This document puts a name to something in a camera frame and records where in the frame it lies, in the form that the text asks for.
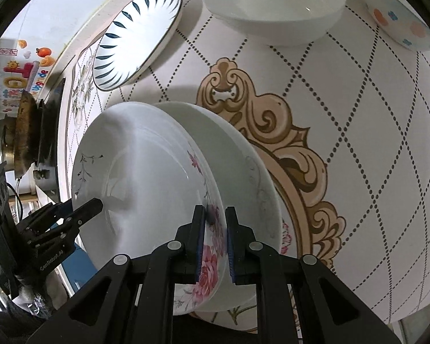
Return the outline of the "white bowl coloured dots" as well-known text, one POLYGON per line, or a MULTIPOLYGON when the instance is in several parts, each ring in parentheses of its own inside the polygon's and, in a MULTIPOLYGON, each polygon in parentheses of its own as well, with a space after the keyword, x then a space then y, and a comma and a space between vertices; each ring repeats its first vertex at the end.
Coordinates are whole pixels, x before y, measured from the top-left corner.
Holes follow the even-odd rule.
POLYGON ((430 51, 430 28, 406 0, 364 0, 368 13, 395 42, 430 51))

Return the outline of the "white plate pink flowers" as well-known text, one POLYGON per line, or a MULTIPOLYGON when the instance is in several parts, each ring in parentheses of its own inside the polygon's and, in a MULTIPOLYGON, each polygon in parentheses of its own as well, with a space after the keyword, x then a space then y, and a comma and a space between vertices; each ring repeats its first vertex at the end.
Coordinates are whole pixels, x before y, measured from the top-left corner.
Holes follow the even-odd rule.
POLYGON ((172 240, 202 206, 200 278, 175 287, 174 312, 193 312, 214 298, 227 266, 222 200, 203 153, 173 117, 146 103, 108 107, 85 131, 71 181, 74 207, 94 198, 103 204, 80 230, 96 268, 119 254, 150 254, 172 240))

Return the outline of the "black induction cooker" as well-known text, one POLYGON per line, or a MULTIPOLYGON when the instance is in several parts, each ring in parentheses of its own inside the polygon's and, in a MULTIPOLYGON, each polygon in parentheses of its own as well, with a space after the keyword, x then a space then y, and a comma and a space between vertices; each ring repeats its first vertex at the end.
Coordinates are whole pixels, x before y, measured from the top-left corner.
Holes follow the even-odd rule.
POLYGON ((38 110, 41 113, 41 127, 38 143, 38 158, 33 177, 38 188, 52 201, 60 201, 57 174, 57 137, 60 118, 62 92, 66 79, 62 78, 49 93, 46 101, 41 100, 38 110))

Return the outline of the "white bowl red flower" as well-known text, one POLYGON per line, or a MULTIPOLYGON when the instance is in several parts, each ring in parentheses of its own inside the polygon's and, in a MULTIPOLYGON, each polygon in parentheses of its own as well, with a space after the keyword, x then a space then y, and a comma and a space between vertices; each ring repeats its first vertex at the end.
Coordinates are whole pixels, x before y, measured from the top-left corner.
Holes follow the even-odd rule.
POLYGON ((249 38, 292 47, 323 37, 341 18, 346 0, 203 0, 214 17, 249 38))

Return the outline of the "metal pot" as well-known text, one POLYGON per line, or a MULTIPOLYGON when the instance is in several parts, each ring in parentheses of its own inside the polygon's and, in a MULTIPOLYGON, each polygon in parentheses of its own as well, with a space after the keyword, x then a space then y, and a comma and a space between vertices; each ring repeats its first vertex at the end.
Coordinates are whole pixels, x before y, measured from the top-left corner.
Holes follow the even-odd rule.
POLYGON ((6 163, 5 170, 14 170, 14 137, 17 118, 5 116, 0 119, 0 164, 6 163))

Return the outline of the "patterned table mat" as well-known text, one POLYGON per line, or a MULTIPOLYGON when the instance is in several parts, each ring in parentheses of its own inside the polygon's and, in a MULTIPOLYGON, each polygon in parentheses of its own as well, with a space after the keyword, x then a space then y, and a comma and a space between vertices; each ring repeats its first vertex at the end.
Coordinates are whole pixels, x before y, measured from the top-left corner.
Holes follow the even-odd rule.
POLYGON ((281 199, 283 250, 319 257, 384 321, 430 304, 430 52, 386 32, 393 10, 346 0, 319 40, 267 47, 183 0, 178 30, 135 82, 95 88, 91 42, 71 61, 65 162, 117 103, 195 103, 237 127, 281 199))

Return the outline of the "white plate blue leaf pattern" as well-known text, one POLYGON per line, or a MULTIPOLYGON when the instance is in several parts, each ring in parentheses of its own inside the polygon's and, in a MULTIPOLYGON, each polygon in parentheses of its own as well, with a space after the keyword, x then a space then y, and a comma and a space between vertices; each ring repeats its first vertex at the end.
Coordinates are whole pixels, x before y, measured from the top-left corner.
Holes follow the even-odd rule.
POLYGON ((179 25, 182 0, 132 0, 100 39, 92 74, 97 89, 111 91, 141 75, 179 25))

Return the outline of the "white plate grey flower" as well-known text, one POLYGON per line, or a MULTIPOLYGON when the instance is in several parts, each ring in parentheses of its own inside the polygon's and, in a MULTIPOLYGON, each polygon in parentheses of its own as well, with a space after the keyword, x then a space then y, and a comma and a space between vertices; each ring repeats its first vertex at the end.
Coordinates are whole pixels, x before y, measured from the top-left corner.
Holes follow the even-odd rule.
POLYGON ((191 135, 202 151, 219 189, 222 210, 233 207, 238 222, 255 239, 281 247, 282 221, 273 181, 256 150, 221 116, 190 103, 158 103, 191 135))

